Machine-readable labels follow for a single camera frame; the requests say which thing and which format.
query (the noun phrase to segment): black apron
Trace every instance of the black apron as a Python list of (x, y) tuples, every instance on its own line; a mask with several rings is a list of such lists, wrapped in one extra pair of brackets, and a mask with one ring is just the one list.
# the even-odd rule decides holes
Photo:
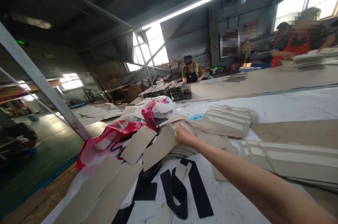
[(186, 76), (187, 76), (187, 83), (196, 82), (198, 78), (195, 72), (189, 73), (187, 71)]

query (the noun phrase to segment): person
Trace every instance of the person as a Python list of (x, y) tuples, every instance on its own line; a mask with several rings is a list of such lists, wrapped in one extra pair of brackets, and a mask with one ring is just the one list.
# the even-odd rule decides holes
[(205, 73), (200, 64), (193, 61), (191, 55), (184, 56), (184, 66), (182, 68), (182, 78), (184, 84), (199, 82), (205, 77)]
[(318, 42), (320, 42), (318, 52), (334, 44), (335, 35), (329, 35), (328, 31), (318, 24), (320, 12), (319, 8), (311, 7), (295, 17), (291, 29), (278, 37), (271, 51), (272, 67), (280, 66), (282, 60), (291, 60), (293, 56), (316, 49)]
[(278, 32), (277, 32), (277, 34), (275, 35), (275, 38), (273, 39), (273, 41), (270, 43), (270, 49), (272, 49), (272, 48), (275, 46), (275, 44), (276, 44), (276, 42), (277, 42), (279, 36), (282, 35), (282, 34), (284, 34), (285, 32), (287, 32), (288, 29), (289, 29), (289, 24), (288, 24), (286, 21), (280, 23), (280, 24), (277, 26)]
[(175, 138), (193, 147), (272, 223), (338, 224), (338, 219), (293, 185), (238, 156), (215, 148), (178, 124)]

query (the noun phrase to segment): blue container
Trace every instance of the blue container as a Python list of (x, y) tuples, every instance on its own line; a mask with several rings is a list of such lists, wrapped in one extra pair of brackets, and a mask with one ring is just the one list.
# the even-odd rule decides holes
[(28, 115), (28, 119), (31, 120), (32, 122), (39, 121), (39, 117), (35, 114)]

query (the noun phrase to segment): patterned shirt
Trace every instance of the patterned shirt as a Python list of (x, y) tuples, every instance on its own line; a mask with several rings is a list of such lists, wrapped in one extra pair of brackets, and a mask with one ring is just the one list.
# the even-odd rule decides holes
[[(328, 31), (322, 25), (319, 25), (317, 29), (313, 29), (310, 33), (311, 50), (318, 49), (321, 46), (321, 44), (318, 44), (318, 42), (321, 42), (327, 35), (328, 35)], [(283, 51), (285, 47), (288, 45), (291, 37), (292, 37), (292, 33), (290, 32), (285, 32), (282, 35), (280, 35), (272, 51), (274, 50)], [(306, 43), (306, 37), (303, 37), (300, 40), (297, 37), (294, 37), (291, 40), (290, 45), (293, 47), (299, 47), (299, 46), (305, 45), (305, 43)]]

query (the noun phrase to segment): hand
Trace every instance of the hand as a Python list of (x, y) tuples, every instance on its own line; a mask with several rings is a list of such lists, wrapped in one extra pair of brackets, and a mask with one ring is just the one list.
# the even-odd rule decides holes
[(176, 125), (175, 139), (179, 144), (191, 145), (191, 143), (197, 140), (185, 127), (181, 124)]
[(330, 47), (330, 44), (323, 44), (317, 51), (317, 53), (320, 53), (320, 51), (323, 49), (323, 48), (329, 48)]
[(284, 51), (284, 54), (282, 55), (282, 60), (292, 60), (292, 57), (294, 57), (295, 54), (291, 51)]

